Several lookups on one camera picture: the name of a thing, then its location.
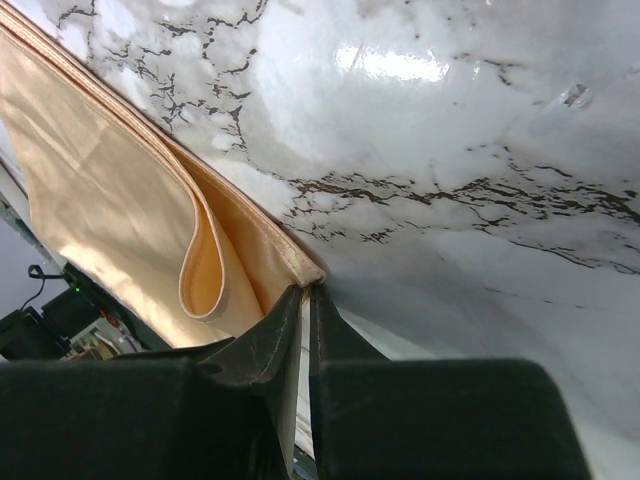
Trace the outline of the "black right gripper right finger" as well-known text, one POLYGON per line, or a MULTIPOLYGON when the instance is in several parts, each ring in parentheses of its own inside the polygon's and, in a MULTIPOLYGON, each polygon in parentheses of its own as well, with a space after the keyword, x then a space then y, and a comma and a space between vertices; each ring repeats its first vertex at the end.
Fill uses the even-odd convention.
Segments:
POLYGON ((390 361, 344 320, 323 285, 310 291, 309 352, 311 365, 390 361))

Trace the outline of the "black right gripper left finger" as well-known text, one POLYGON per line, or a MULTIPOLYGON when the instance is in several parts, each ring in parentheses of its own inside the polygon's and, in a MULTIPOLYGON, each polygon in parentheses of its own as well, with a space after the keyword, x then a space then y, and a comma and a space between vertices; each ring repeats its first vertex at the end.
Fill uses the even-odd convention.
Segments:
POLYGON ((265 317, 229 345, 208 356, 199 368, 227 388, 270 384, 287 372, 290 354, 298 355, 303 290, 287 287, 265 317))

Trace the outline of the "peach cloth napkin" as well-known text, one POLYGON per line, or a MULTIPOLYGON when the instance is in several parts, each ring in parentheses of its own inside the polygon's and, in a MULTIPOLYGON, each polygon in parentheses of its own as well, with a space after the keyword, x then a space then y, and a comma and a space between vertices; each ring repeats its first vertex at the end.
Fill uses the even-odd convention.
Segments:
POLYGON ((167 344, 239 336, 324 271, 260 208, 14 7, 1 119, 36 235, 167 344))

